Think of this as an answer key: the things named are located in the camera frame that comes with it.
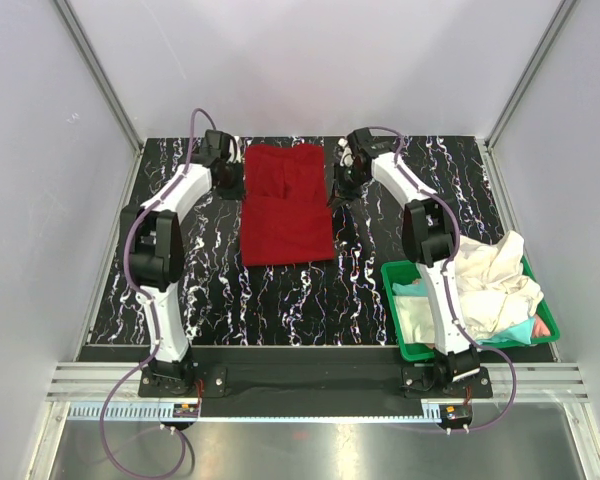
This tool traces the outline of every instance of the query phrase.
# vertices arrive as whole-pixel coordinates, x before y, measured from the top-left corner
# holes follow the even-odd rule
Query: metal floor
[[[493,405],[476,405],[474,424],[493,418]],[[177,439],[151,432],[151,423],[107,423],[118,460],[142,475],[171,469]],[[426,430],[419,433],[414,429]],[[585,478],[558,404],[515,405],[497,427],[447,437],[431,425],[198,423],[185,431],[187,453],[174,479],[532,479]],[[68,421],[51,478],[128,478],[104,458],[98,424]]]

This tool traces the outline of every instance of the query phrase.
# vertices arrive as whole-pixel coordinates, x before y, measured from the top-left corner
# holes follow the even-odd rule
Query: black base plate
[[[227,386],[227,369],[221,365],[198,364],[194,366],[194,378],[202,380],[204,398],[224,397]],[[178,385],[154,377],[148,368],[142,370],[138,396],[143,398],[164,397],[197,397],[195,383],[192,385]]]
[[[493,398],[491,379],[485,367],[480,367],[477,375],[445,387],[433,385],[433,368],[431,366],[422,365],[402,369],[402,389],[406,398],[464,399],[467,397],[468,386],[471,386],[472,398]]]

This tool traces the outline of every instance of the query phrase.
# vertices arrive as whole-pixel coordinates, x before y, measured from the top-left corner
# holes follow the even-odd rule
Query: cable
[[[151,205],[149,205],[147,208],[145,208],[140,215],[138,215],[138,218],[136,218],[135,222],[133,222],[133,224],[131,225],[131,229],[129,230],[129,234],[127,235],[127,238],[125,240],[124,253],[122,256],[122,265],[123,265],[123,269],[124,269],[124,276],[125,276],[125,279],[127,280],[127,284],[133,291],[136,292],[136,294],[144,296],[146,298],[146,302],[149,305],[149,309],[151,310],[151,317],[153,320],[153,327],[154,327],[154,331],[155,331],[156,341],[155,341],[155,346],[154,346],[153,350],[151,351],[150,355],[147,358],[145,358],[142,362],[140,362],[137,366],[135,366],[131,370],[129,370],[125,375],[123,375],[122,378],[120,380],[118,380],[118,382],[113,386],[113,388],[109,392],[109,395],[107,395],[107,398],[105,399],[105,401],[102,405],[102,411],[100,412],[100,418],[98,421],[98,425],[99,425],[99,430],[100,430],[100,441],[102,442],[102,448],[104,449],[104,452],[107,455],[107,458],[109,459],[109,461],[122,473],[124,473],[132,478],[137,478],[137,479],[141,479],[141,480],[163,480],[163,479],[167,479],[167,478],[173,476],[173,474],[178,471],[178,469],[182,466],[182,463],[184,462],[184,457],[185,457],[186,448],[187,448],[186,437],[184,436],[184,434],[181,431],[176,430],[175,428],[172,427],[170,429],[171,434],[173,435],[174,433],[176,433],[178,435],[178,438],[180,439],[180,442],[182,443],[182,452],[180,454],[180,459],[176,463],[175,467],[173,467],[167,473],[158,475],[158,476],[140,475],[140,474],[132,472],[131,470],[129,470],[126,467],[124,467],[123,465],[121,465],[120,462],[118,462],[118,460],[115,458],[113,452],[109,448],[109,444],[107,443],[107,438],[106,438],[105,431],[104,431],[104,417],[105,417],[105,413],[107,411],[107,407],[109,406],[109,403],[111,402],[111,399],[113,398],[115,393],[118,391],[118,389],[122,386],[122,384],[124,384],[124,382],[126,382],[133,374],[141,371],[144,367],[146,367],[149,364],[149,362],[151,362],[151,360],[153,360],[156,357],[156,355],[158,354],[158,350],[160,349],[160,324],[158,323],[158,312],[156,310],[154,298],[151,296],[151,294],[149,292],[147,292],[146,290],[139,287],[135,283],[135,281],[133,280],[133,277],[131,275],[131,269],[130,269],[131,244],[136,236],[136,232],[138,231],[138,228],[140,227],[140,225],[142,224],[144,219],[147,218],[149,213],[151,213],[151,211],[153,211],[154,208],[156,208],[158,205],[160,205],[160,203],[164,202],[164,200],[178,186],[178,184],[180,184],[182,179],[185,177],[185,175],[189,171],[189,164],[191,163],[191,155],[193,153],[193,141],[195,138],[195,136],[194,136],[195,119],[196,119],[196,115],[198,113],[202,113],[205,117],[207,117],[207,120],[209,120],[209,123],[211,123],[211,126],[215,130],[216,124],[213,122],[213,120],[211,119],[211,117],[209,116],[209,114],[206,111],[204,111],[202,108],[196,108],[193,110],[193,112],[191,112],[191,125],[190,125],[190,130],[189,130],[189,147],[187,149],[187,159],[185,162],[184,173],[181,175],[178,175],[178,177],[171,184],[171,187],[169,187],[167,190],[165,190],[165,192],[160,196],[160,198],[158,200],[154,201]]]
[[[122,450],[124,450],[125,448],[127,448],[129,445],[131,445],[132,443],[136,442],[140,438],[144,437],[148,433],[156,432],[158,430],[164,430],[164,426],[162,424],[160,424],[160,425],[155,425],[155,426],[150,427],[150,428],[145,428],[141,432],[136,433],[134,436],[127,438],[124,441],[124,443],[122,443],[122,445],[120,445],[119,447],[117,447],[114,450],[112,450],[112,452],[114,454],[118,454]],[[189,439],[186,436],[185,436],[185,440],[187,442],[187,450],[189,450],[189,453],[193,454],[193,447],[191,446],[191,442],[189,441]],[[84,445],[84,443],[85,442],[82,439],[82,435],[80,434],[80,432],[78,432],[76,434],[76,452],[77,452],[78,458],[80,458],[80,460],[82,461],[82,463],[84,463],[87,466],[94,466],[94,465],[98,465],[100,463],[108,462],[109,461],[109,457],[107,457],[106,455],[104,455],[104,456],[102,456],[100,458],[97,458],[95,460],[90,460],[88,458],[85,458],[85,455],[83,454],[83,452],[89,451],[89,446],[88,445]]]
[[[445,202],[444,200],[442,200],[440,197],[438,197],[437,195],[435,195],[433,193],[429,193],[426,190],[420,190],[420,188],[418,186],[418,181],[416,179],[414,179],[411,176],[411,173],[407,169],[403,168],[402,165],[399,163],[400,154],[402,153],[402,149],[404,148],[404,136],[400,132],[398,132],[397,130],[394,130],[392,128],[377,127],[377,126],[368,127],[368,128],[371,130],[381,130],[381,131],[393,133],[394,135],[398,136],[398,138],[400,139],[400,142],[398,144],[398,147],[395,150],[395,154],[393,157],[395,166],[400,171],[400,173],[402,173],[402,175],[407,179],[407,181],[419,193],[426,195],[427,197],[429,197],[433,201],[435,201],[437,204],[439,204],[451,218],[451,223],[453,224],[453,239],[454,239],[453,245],[454,245],[454,247],[453,247],[453,252],[451,253],[451,256],[449,258],[447,258],[447,260],[445,260],[445,262],[442,264],[441,272],[443,274],[442,278],[443,278],[443,283],[444,283],[444,292],[445,292],[445,296],[447,297],[447,304],[449,305],[449,311],[451,312],[451,317],[454,319],[453,320],[454,325],[458,328],[458,330],[460,331],[462,336],[473,347],[475,347],[476,349],[494,352],[494,353],[500,355],[500,357],[502,357],[502,359],[509,365],[509,369],[511,370],[511,384],[512,384],[511,396],[509,397],[509,401],[505,405],[502,412],[500,412],[500,414],[496,418],[485,423],[484,425],[479,425],[479,426],[473,427],[471,429],[473,431],[478,431],[478,432],[482,431],[482,430],[486,430],[486,429],[496,425],[498,422],[500,422],[504,418],[504,416],[509,412],[509,410],[511,409],[513,402],[515,401],[515,398],[516,398],[516,393],[518,391],[518,377],[516,375],[515,366],[513,365],[513,362],[511,361],[511,359],[509,358],[509,356],[506,353],[504,353],[499,348],[478,344],[473,338],[471,338],[471,335],[469,335],[469,333],[466,331],[466,329],[462,325],[460,325],[460,322],[458,321],[458,315],[455,311],[455,308],[453,307],[453,302],[451,300],[451,288],[449,286],[449,280],[448,280],[447,276],[445,275],[445,273],[447,272],[447,266],[449,265],[450,262],[452,262],[455,259],[456,255],[458,254],[458,250],[460,249],[460,225],[458,224],[458,219],[456,218],[455,214],[453,213],[453,210],[451,210],[451,207],[447,204],[447,202]]]

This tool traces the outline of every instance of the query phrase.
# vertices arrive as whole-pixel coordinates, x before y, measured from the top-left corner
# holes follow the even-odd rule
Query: teal cloth
[[[417,285],[400,285],[394,283],[391,285],[393,294],[396,296],[405,297],[426,297],[427,286],[424,282],[419,282]],[[518,325],[507,328],[502,332],[494,335],[491,338],[478,341],[478,343],[502,343],[502,342],[519,342],[524,345],[531,345],[531,334],[533,333],[533,326],[535,325],[535,318],[531,317]]]

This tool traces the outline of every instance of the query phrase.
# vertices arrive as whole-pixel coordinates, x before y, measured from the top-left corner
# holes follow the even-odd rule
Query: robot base
[[[467,398],[467,387],[471,387],[472,398],[493,398],[491,379],[485,367],[471,377],[446,385],[436,383],[432,365],[405,367],[402,369],[402,390],[406,398]]]
[[[189,348],[178,363],[153,360],[142,370],[138,396],[144,398],[197,397],[197,383],[202,381],[205,398],[225,395],[227,369],[219,365],[204,365],[193,362]]]

